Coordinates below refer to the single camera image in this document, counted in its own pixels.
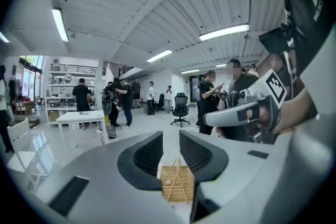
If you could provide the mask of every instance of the white pants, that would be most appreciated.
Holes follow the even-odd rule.
[[[171,108],[173,107],[172,106],[172,100],[168,100],[168,99],[165,99],[164,100],[164,106],[166,108],[166,112],[170,112]]]

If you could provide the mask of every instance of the white table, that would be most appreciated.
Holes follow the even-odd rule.
[[[72,137],[74,139],[75,147],[78,147],[78,145],[75,139],[74,130],[72,129],[72,126],[71,126],[74,123],[101,122],[103,144],[108,144],[110,142],[108,134],[107,134],[106,126],[105,126],[104,112],[102,110],[95,110],[95,111],[86,111],[86,113],[87,114],[81,115],[79,114],[79,112],[67,112],[56,120],[58,123],[59,132],[64,138],[65,143],[67,144],[67,147],[70,152],[71,150],[70,150],[69,144],[63,132],[63,124],[69,124],[69,128],[71,130]]]

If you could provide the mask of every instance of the ceiling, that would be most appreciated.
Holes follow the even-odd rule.
[[[51,14],[60,7],[69,42]],[[14,0],[1,32],[8,55],[103,59],[145,70],[208,68],[238,57],[257,62],[258,35],[283,22],[283,0]],[[250,31],[201,42],[199,35],[241,23]],[[172,54],[153,63],[152,56]]]

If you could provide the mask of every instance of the white shelving unit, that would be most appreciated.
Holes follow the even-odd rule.
[[[76,76],[76,77],[81,77],[81,78],[94,78],[96,76],[96,73],[82,73],[82,72],[64,72],[64,71],[50,71],[50,74],[52,74],[53,76],[65,76],[66,74],[71,74],[72,76]],[[45,92],[45,96],[47,96],[47,90],[49,90],[50,94],[53,94],[52,90],[53,88],[67,88],[67,87],[75,87],[77,86],[76,84],[47,84],[46,85],[46,92]],[[90,88],[92,91],[94,90],[95,86],[94,85],[87,85],[88,88]],[[63,97],[63,96],[50,96],[50,97],[46,97],[46,100],[60,100],[60,99],[75,99],[75,97]],[[49,115],[48,115],[48,111],[58,111],[58,115],[62,116],[63,114],[65,114],[68,111],[77,111],[77,108],[75,106],[69,106],[69,107],[57,107],[57,108],[51,108],[48,105],[48,102],[45,102],[45,106],[46,106],[46,115],[47,115],[47,122],[48,125],[50,127],[50,125],[53,124],[57,124],[56,121],[49,121]],[[90,107],[91,110],[95,110],[96,108],[94,106]]]

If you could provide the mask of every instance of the white chair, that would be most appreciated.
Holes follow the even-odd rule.
[[[7,130],[14,149],[14,156],[9,160],[7,167],[16,172],[26,174],[33,185],[32,192],[34,192],[40,181],[40,177],[48,175],[48,171],[43,165],[41,159],[37,156],[36,151],[22,151],[22,149],[27,146],[32,139],[28,119],[26,118],[24,121],[14,125],[13,127],[7,127]],[[36,167],[35,160],[38,160],[38,163],[45,172],[44,174],[30,173],[29,168],[32,164],[35,163],[35,166],[33,167]]]

